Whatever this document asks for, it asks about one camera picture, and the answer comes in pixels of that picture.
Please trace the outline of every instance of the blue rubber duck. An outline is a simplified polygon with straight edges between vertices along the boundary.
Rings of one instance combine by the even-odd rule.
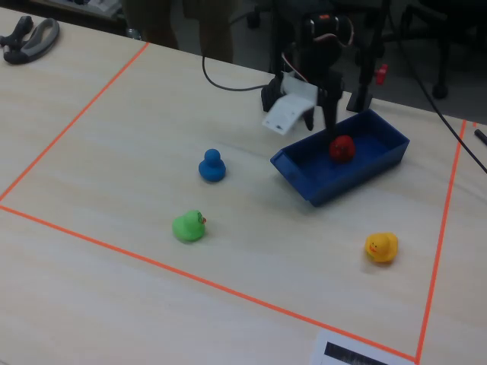
[[[220,152],[215,149],[205,152],[205,159],[199,164],[199,173],[203,179],[216,183],[225,177],[227,168],[221,160]]]

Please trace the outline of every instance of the green rubber duck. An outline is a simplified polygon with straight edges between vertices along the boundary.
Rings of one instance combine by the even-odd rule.
[[[174,236],[183,241],[197,241],[205,234],[205,223],[200,211],[188,211],[174,220]]]

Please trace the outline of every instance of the black cable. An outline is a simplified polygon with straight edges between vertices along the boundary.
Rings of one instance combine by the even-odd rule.
[[[235,19],[233,19],[229,23],[229,25],[227,27],[225,27],[224,29],[221,30],[222,33],[223,32],[229,32],[232,25],[234,25],[235,23],[237,23],[237,22],[241,21],[242,19],[246,18],[247,15],[249,15],[249,14],[253,14],[253,11],[250,11],[250,12],[248,12],[246,14],[241,15],[240,17],[236,17]],[[253,87],[245,87],[243,89],[235,89],[233,87],[226,87],[226,86],[221,86],[221,85],[216,84],[208,76],[208,73],[206,73],[206,67],[205,67],[206,54],[208,53],[209,48],[213,45],[213,43],[215,43],[216,40],[218,40],[217,37],[213,38],[212,41],[207,45],[206,49],[203,51],[203,59],[202,59],[203,74],[205,74],[206,80],[208,80],[208,82],[210,84],[212,84],[213,86],[215,86],[215,87],[217,87],[219,89],[223,89],[223,90],[227,90],[227,91],[251,91],[251,90],[262,89],[263,87],[267,86],[267,85],[259,85],[259,86],[253,86]]]
[[[390,12],[390,9],[389,9],[388,17],[389,17],[390,27],[392,28],[394,36],[396,37],[396,40],[397,40],[397,46],[399,47],[399,50],[403,54],[403,57],[406,60],[406,63],[408,65],[410,71],[412,72],[412,76],[416,79],[416,81],[419,84],[419,87],[421,88],[422,92],[425,94],[426,99],[428,99],[429,103],[433,107],[434,111],[438,114],[440,119],[443,121],[443,123],[448,127],[448,129],[450,129],[450,132],[455,136],[455,138],[462,145],[462,147],[465,148],[465,151],[467,151],[468,154],[472,157],[472,159],[474,159],[474,161],[477,162],[477,164],[482,168],[482,170],[484,170],[484,172],[487,173],[487,169],[485,168],[485,166],[482,164],[482,162],[480,162],[480,160],[477,158],[477,156],[475,154],[473,154],[473,152],[466,146],[466,144],[462,141],[462,138],[460,138],[460,136],[455,132],[455,130],[450,125],[450,123],[444,118],[443,114],[441,113],[441,111],[438,109],[438,107],[434,103],[433,98],[430,96],[429,92],[426,90],[426,87],[423,84],[423,82],[421,81],[421,78],[419,78],[418,72],[415,70],[414,66],[411,63],[411,60],[409,59],[406,51],[404,50],[403,43],[401,42],[401,39],[400,39],[400,36],[397,32],[396,26],[394,25],[393,17],[392,17],[392,14]]]

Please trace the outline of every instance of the yellow rubber duck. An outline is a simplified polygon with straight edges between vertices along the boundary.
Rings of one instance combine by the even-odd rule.
[[[397,237],[391,232],[371,234],[365,242],[365,252],[375,262],[390,262],[397,255]]]

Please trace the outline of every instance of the blue plastic bin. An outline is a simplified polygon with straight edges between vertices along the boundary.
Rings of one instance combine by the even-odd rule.
[[[367,110],[336,125],[338,135],[349,135],[355,156],[348,163],[329,158],[326,130],[283,148],[273,158],[275,168],[315,207],[360,185],[401,162],[409,139]]]

